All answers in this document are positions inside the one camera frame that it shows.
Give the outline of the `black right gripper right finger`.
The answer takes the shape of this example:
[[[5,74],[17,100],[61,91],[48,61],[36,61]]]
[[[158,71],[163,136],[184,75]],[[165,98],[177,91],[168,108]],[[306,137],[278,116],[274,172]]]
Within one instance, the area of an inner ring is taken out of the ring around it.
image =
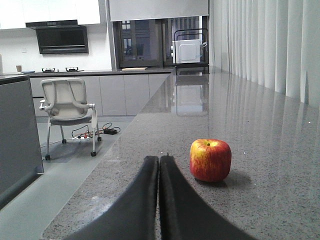
[[[253,239],[215,212],[168,155],[160,158],[159,212],[163,240]]]

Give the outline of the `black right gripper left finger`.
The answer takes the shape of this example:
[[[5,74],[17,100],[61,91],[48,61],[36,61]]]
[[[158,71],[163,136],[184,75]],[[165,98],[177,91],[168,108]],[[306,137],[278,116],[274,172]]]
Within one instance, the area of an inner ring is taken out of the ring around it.
[[[159,158],[146,156],[140,171],[101,216],[66,240],[154,240]]]

